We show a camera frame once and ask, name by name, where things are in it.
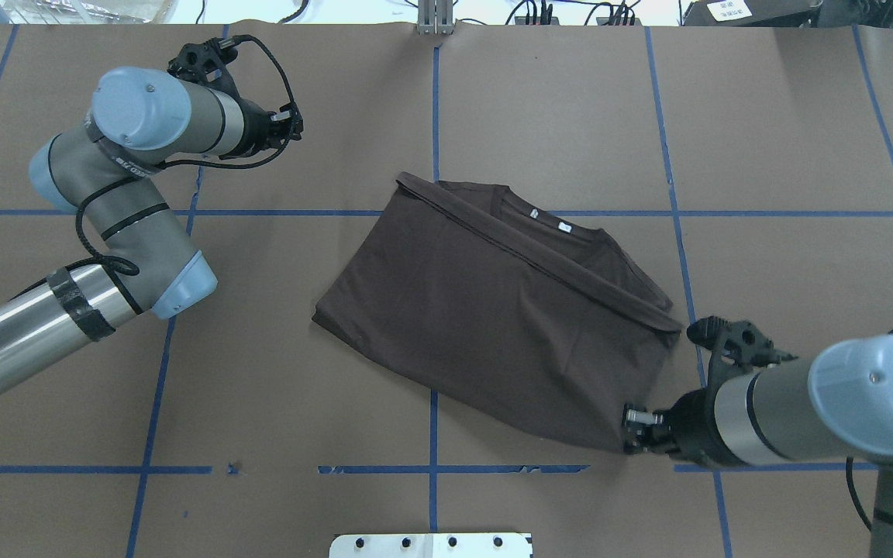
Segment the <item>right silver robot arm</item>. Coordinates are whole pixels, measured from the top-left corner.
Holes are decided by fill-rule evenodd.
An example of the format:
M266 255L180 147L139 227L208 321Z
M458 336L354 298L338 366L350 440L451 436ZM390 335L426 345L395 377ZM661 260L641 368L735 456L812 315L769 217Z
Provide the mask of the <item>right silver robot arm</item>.
M705 387L667 409L627 404L624 451L706 470L843 458L869 554L893 557L893 329L812 358L778 349L752 322L716 315L685 335L710 352Z

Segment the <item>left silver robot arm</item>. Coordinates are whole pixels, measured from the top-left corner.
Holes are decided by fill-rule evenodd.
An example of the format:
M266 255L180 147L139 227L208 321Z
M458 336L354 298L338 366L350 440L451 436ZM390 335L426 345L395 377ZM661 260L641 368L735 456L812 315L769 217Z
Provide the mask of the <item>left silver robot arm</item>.
M0 395L136 315L167 320L208 297L205 255L153 183L180 165L245 170L263 150L300 138L291 85L286 105L241 98L228 71L117 67L100 77L84 122L29 162L29 180L74 217L88 257L65 264L0 307Z

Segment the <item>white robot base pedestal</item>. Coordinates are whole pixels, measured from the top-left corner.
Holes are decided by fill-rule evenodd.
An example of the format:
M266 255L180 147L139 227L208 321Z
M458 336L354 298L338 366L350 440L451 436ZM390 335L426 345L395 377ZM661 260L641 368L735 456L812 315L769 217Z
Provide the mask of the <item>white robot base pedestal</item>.
M531 534L512 531L344 534L329 557L533 557Z

